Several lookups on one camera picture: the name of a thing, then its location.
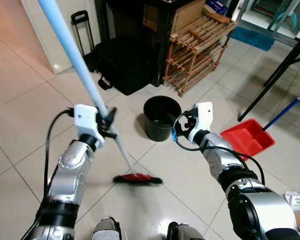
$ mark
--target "black bucket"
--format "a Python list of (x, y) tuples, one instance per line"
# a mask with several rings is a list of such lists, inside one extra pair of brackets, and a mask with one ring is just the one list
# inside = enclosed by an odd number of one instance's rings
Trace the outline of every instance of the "black bucket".
[(143, 106), (145, 134), (153, 141), (169, 138), (174, 120), (181, 114), (180, 105), (168, 96), (153, 96)]

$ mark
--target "wooden rack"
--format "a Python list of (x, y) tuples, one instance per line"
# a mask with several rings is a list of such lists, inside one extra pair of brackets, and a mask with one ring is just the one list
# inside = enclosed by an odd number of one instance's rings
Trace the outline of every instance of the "wooden rack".
[[(236, 26), (229, 18), (210, 15), (171, 34), (163, 85), (175, 87), (182, 97), (216, 69)], [(228, 37), (221, 44), (226, 34)]]

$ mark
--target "black suitcase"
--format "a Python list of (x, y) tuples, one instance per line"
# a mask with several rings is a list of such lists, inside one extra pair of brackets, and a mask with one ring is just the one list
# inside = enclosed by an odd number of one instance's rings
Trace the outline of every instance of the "black suitcase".
[[(86, 64), (87, 68), (89, 69), (89, 71), (91, 73), (93, 73), (97, 69), (97, 62), (96, 62), (96, 55), (95, 55), (95, 44), (94, 44), (94, 39), (92, 37), (88, 12), (86, 10), (75, 12), (74, 14), (71, 15), (71, 22), (72, 22), (75, 32), (76, 32), (76, 37), (77, 37), (77, 41), (80, 46), (80, 51), (81, 51), (83, 60)], [(78, 30), (78, 24), (80, 24), (80, 23), (85, 23), (86, 33), (88, 35), (90, 51), (91, 51), (89, 53), (85, 53), (84, 48), (82, 46), (82, 42), (81, 42), (81, 38), (79, 35), (79, 30)]]
[[(157, 71), (156, 51), (128, 37), (101, 42), (95, 46), (94, 53), (98, 71), (124, 95), (148, 85)], [(102, 77), (98, 84), (103, 89), (109, 88)]]

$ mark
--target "black cable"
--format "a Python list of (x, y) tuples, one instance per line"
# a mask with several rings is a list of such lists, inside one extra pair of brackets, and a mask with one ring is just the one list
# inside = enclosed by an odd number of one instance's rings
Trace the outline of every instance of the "black cable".
[(29, 229), (25, 232), (25, 234), (22, 236), (21, 240), (27, 240), (30, 233), (35, 229), (35, 227), (39, 224), (41, 217), (39, 217), (34, 223), (29, 227)]
[[(177, 122), (179, 121), (179, 119), (180, 119), (182, 116), (185, 116), (185, 115), (187, 115), (187, 114), (189, 114), (189, 113), (190, 113), (190, 111), (185, 111), (185, 112), (181, 113), (181, 115), (178, 116), (178, 117), (175, 119), (172, 128), (174, 129), (174, 128), (176, 127)], [(183, 146), (183, 145), (178, 141), (178, 134), (175, 135), (175, 142), (176, 142), (176, 144), (179, 145), (179, 147), (181, 147), (182, 149), (187, 150), (187, 151), (193, 151), (193, 152), (194, 152), (194, 151), (200, 151), (200, 150), (202, 149), (201, 147), (198, 147), (198, 148), (188, 148), (188, 147), (186, 147), (186, 146)]]
[(48, 193), (48, 168), (49, 168), (49, 148), (50, 148), (50, 135), (51, 135), (51, 131), (52, 128), (55, 124), (55, 122), (57, 121), (57, 119), (63, 115), (63, 114), (69, 114), (69, 109), (64, 110), (62, 112), (60, 112), (57, 116), (54, 117), (54, 119), (52, 120), (52, 122), (50, 123), (48, 132), (46, 134), (46, 139), (45, 139), (45, 161), (44, 161), (44, 179), (43, 179), (43, 198), (46, 197), (47, 193)]
[(51, 183), (52, 183), (52, 180), (54, 179), (56, 173), (57, 173), (57, 170), (58, 170), (58, 165), (56, 165), (53, 173), (52, 173), (52, 176), (51, 176), (51, 179), (50, 179), (50, 182), (48, 184), (48, 188), (47, 188), (47, 194), (43, 196), (42, 198), (42, 201), (40, 203), (40, 206), (39, 206), (39, 209), (38, 211), (36, 211), (36, 214), (35, 214), (35, 220), (36, 221), (37, 219), (41, 218), (41, 212), (42, 212), (42, 209), (47, 205), (47, 199), (48, 199), (48, 192), (51, 188)]
[(263, 171), (261, 165), (258, 163), (258, 161), (255, 160), (252, 156), (249, 156), (249, 155), (246, 155), (246, 154), (237, 152), (237, 151), (234, 151), (234, 152), (237, 153), (238, 155), (243, 156), (243, 157), (245, 157), (245, 158), (248, 158), (248, 159), (250, 159), (252, 162), (254, 162), (254, 164), (258, 167), (258, 169), (259, 169), (259, 171), (260, 171), (260, 175), (261, 175), (261, 183), (262, 183), (263, 185), (266, 185), (265, 174), (264, 174), (264, 171)]

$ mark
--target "red dustpan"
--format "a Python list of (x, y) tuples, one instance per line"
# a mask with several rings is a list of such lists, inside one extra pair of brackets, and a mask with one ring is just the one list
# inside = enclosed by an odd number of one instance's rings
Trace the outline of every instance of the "red dustpan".
[(223, 131), (220, 135), (227, 140), (236, 152), (254, 156), (276, 142), (262, 126), (254, 119), (249, 119)]

